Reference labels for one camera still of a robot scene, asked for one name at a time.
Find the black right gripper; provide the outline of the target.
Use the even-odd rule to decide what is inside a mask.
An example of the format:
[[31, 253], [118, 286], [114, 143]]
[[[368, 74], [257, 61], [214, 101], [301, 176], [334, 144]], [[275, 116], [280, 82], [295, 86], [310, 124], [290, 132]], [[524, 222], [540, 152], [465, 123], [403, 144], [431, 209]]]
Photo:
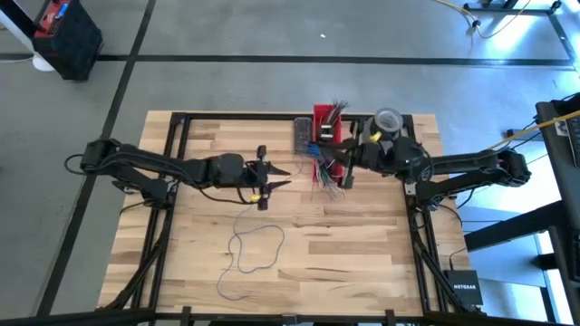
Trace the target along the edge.
[[322, 146], [328, 148], [328, 154], [336, 154], [334, 159], [345, 167], [343, 176], [343, 188], [352, 188], [354, 182], [353, 169], [364, 168], [377, 173], [382, 173], [382, 164], [386, 157], [380, 145], [363, 142], [363, 134], [358, 133], [341, 142], [323, 142]]

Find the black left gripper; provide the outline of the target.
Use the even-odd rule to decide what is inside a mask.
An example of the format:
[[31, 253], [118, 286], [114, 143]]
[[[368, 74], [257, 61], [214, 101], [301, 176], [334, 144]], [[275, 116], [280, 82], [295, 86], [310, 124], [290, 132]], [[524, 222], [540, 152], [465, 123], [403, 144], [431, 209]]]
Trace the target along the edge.
[[256, 150], [256, 160], [246, 164], [246, 167], [253, 173], [255, 183], [258, 187], [259, 199], [257, 200], [257, 209], [266, 211], [268, 209], [269, 191], [285, 186], [290, 180], [270, 182], [267, 184], [268, 175], [290, 176], [291, 173], [276, 168], [271, 162], [266, 164], [266, 145], [259, 145]]

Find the grey plastic case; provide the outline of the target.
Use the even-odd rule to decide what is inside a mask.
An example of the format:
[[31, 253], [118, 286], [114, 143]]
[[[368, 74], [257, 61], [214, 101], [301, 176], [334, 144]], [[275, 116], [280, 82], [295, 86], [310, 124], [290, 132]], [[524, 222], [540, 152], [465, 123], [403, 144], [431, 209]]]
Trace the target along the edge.
[[311, 141], [312, 135], [312, 124], [311, 118], [299, 117], [294, 119], [294, 153], [303, 154], [307, 151], [309, 142]]

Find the black tape roll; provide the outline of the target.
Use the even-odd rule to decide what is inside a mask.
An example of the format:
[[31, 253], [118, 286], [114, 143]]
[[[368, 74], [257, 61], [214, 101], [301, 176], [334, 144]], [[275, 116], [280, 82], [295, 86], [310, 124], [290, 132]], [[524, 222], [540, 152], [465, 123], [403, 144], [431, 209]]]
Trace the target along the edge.
[[382, 134], [395, 134], [403, 127], [403, 117], [395, 109], [382, 108], [375, 112], [373, 123]]

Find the black floor stand base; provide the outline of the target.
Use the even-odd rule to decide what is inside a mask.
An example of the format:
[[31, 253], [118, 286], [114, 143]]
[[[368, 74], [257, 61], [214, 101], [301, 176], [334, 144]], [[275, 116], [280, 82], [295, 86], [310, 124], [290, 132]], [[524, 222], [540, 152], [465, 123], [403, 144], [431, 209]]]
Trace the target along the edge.
[[553, 14], [562, 5], [561, 0], [547, 0], [547, 5], [522, 5], [517, 7], [520, 1], [528, 0], [475, 0], [474, 2], [467, 2], [463, 8], [471, 13], [502, 13], [502, 14], [516, 14], [521, 11], [523, 14]]

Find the white stand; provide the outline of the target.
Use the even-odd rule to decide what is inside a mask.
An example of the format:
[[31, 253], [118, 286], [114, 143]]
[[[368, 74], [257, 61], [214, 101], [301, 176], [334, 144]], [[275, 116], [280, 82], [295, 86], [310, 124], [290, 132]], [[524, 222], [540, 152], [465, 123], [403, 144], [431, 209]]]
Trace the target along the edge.
[[32, 65], [37, 71], [54, 72], [54, 67], [34, 49], [34, 21], [15, 0], [0, 0], [0, 25], [32, 53]]

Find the black metal table frame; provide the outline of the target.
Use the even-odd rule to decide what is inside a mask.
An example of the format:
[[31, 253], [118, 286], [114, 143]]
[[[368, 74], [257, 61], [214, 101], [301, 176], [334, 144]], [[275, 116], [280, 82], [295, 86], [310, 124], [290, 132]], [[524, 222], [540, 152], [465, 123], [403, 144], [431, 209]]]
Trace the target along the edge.
[[328, 197], [292, 153], [294, 116], [280, 112], [148, 114], [140, 144], [180, 158], [260, 145], [290, 169], [265, 212], [178, 186], [166, 212], [128, 199], [101, 307], [0, 321], [0, 326], [131, 326], [156, 321], [418, 323], [441, 326], [565, 326], [439, 309], [444, 294], [411, 244], [411, 196], [394, 178], [360, 172], [361, 185]]

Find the black Netgear switch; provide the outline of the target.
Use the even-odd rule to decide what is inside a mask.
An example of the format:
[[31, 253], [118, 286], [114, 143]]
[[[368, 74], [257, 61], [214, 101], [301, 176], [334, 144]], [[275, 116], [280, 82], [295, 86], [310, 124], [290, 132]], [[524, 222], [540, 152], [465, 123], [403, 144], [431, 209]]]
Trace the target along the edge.
[[483, 304], [479, 278], [474, 270], [446, 270], [444, 272], [454, 293], [462, 302], [480, 306]]

